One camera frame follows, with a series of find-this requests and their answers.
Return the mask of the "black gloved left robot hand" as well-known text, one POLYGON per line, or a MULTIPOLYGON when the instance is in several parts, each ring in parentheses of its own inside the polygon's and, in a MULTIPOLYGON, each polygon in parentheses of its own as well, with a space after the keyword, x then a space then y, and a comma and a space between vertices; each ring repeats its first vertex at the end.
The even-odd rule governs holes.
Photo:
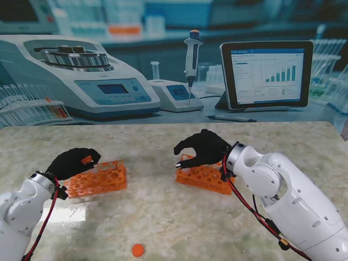
POLYGON ((93 148, 73 148, 58 155, 45 171, 59 181, 93 169, 101 155, 93 148))

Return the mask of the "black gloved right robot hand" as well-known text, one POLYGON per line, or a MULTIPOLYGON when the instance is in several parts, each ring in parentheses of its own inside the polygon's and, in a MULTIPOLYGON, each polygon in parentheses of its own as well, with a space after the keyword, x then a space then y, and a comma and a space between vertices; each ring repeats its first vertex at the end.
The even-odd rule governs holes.
POLYGON ((179 161, 176 164, 177 169, 216 164, 222 161, 225 155, 230 153, 232 145, 216 133, 202 129, 199 133, 180 141, 173 149, 174 155, 179 155, 185 148, 192 148, 196 156, 191 159, 179 161))

